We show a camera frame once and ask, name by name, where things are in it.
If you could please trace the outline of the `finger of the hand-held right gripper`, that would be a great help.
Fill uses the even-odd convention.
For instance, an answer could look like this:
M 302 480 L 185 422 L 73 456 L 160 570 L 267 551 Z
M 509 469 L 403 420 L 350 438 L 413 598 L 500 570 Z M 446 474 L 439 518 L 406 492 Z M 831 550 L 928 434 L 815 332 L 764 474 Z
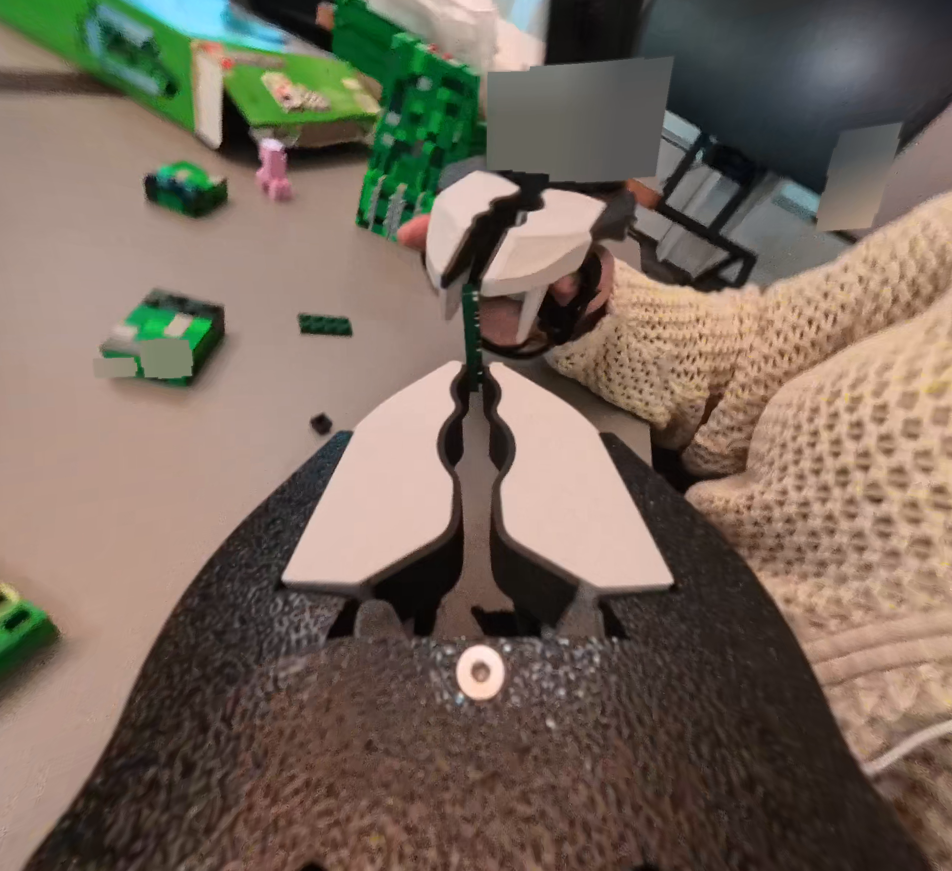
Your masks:
M 549 288 L 576 272 L 592 245 L 604 201 L 546 189 L 542 207 L 510 228 L 482 275 L 482 300 L 507 301 L 512 327 L 506 338 L 528 338 Z
M 506 177 L 471 173 L 436 196 L 425 239 L 425 272 L 441 318 L 450 321 L 466 285 L 479 286 L 520 208 L 519 186 Z

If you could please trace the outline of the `large dark wall screen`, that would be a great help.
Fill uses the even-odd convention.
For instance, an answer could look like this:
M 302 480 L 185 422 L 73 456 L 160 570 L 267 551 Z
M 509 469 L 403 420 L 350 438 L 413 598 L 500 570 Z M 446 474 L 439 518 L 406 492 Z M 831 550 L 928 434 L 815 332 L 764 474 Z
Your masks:
M 672 57 L 668 111 L 820 192 L 844 130 L 950 104 L 951 0 L 649 0 L 638 56 Z

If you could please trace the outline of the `pink brick pig figure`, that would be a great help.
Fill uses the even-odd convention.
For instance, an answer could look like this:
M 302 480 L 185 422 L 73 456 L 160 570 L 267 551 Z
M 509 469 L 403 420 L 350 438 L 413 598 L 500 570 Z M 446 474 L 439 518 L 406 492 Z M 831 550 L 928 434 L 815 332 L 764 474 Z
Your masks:
M 259 168 L 256 181 L 259 188 L 272 201 L 292 199 L 292 184 L 288 177 L 287 148 L 276 138 L 263 137 L 258 142 Z

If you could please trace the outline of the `green plastic bin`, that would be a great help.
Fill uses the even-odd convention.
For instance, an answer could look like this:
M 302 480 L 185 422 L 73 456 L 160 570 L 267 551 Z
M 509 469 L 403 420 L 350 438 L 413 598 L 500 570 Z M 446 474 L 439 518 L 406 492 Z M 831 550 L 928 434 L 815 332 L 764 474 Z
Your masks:
M 365 0 L 332 0 L 332 5 L 332 52 L 373 82 L 382 102 L 398 88 L 404 92 L 406 64 L 393 42 L 396 37 L 415 41 L 419 35 L 380 15 Z

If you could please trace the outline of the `tall green blocky brick figure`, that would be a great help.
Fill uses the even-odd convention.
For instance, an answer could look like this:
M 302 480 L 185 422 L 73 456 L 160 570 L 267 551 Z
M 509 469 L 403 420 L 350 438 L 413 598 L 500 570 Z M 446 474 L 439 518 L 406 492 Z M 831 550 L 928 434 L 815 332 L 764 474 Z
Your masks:
M 480 75 L 417 36 L 392 38 L 356 225 L 387 240 L 430 212 L 443 171 L 484 153 Z

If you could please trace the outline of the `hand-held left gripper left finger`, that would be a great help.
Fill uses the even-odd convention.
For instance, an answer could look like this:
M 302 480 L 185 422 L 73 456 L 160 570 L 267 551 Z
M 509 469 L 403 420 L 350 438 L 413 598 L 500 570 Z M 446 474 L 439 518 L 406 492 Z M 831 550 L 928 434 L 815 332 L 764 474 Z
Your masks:
M 451 544 L 462 523 L 466 369 L 453 360 L 354 428 L 283 572 L 289 589 L 352 598 Z

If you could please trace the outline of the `person's right forearm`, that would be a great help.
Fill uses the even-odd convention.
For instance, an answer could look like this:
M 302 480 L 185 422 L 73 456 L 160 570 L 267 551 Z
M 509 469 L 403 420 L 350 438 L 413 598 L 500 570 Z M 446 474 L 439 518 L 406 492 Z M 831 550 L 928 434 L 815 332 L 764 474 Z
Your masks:
M 832 262 L 764 290 L 703 293 L 617 262 L 601 318 L 545 359 L 648 423 L 691 473 L 733 475 L 784 384 L 921 315 L 950 281 L 947 192 Z

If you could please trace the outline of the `black metal table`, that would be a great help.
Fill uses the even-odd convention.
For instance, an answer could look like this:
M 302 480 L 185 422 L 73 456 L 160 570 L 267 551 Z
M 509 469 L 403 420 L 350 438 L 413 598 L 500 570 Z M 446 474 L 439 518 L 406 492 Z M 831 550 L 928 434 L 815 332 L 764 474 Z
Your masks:
M 697 288 L 742 287 L 757 257 L 732 232 L 767 180 L 766 169 L 703 131 L 690 143 L 664 140 L 678 144 L 682 156 L 661 186 L 657 212 L 670 228 L 658 239 L 658 261 Z

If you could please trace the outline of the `person's right hand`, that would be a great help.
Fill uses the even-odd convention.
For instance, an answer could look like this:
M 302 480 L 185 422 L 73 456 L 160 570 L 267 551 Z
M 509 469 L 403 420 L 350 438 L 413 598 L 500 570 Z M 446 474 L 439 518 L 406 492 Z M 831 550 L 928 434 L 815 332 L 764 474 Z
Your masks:
M 417 216 L 410 222 L 403 224 L 397 234 L 397 241 L 401 246 L 425 251 L 429 216 Z M 585 311 L 578 318 L 572 334 L 568 340 L 574 342 L 593 330 L 607 314 L 614 282 L 615 258 L 603 245 L 596 245 L 594 251 L 601 266 L 601 275 L 598 289 L 589 301 Z M 548 294 L 558 306 L 565 308 L 573 303 L 582 289 L 582 271 L 568 274 L 550 285 Z M 480 307 L 480 322 L 484 341 L 497 347 L 509 347 L 517 343 L 517 329 L 520 315 L 520 305 L 507 297 L 483 298 Z

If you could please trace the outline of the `green building set box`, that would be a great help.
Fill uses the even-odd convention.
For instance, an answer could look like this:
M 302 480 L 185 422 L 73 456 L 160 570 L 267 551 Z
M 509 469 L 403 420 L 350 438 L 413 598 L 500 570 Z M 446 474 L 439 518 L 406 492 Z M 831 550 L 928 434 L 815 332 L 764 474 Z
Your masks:
M 307 150 L 372 139 L 363 75 L 233 0 L 1 0 L 1 13 L 210 151 L 243 133 Z

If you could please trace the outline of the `small green brick assembly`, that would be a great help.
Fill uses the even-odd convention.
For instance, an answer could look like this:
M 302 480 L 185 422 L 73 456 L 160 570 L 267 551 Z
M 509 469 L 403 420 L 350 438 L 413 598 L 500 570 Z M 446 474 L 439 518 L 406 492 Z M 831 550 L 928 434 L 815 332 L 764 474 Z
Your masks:
M 98 379 L 143 379 L 187 389 L 225 339 L 222 306 L 152 290 L 101 342 Z

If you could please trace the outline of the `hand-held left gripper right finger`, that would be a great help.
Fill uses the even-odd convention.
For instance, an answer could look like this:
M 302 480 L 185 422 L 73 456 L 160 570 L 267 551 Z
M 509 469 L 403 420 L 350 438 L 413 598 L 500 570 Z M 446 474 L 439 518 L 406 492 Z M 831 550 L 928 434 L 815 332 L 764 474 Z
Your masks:
M 601 433 L 575 406 L 513 368 L 487 370 L 498 468 L 494 525 L 518 568 L 532 564 L 600 596 L 674 579 Z

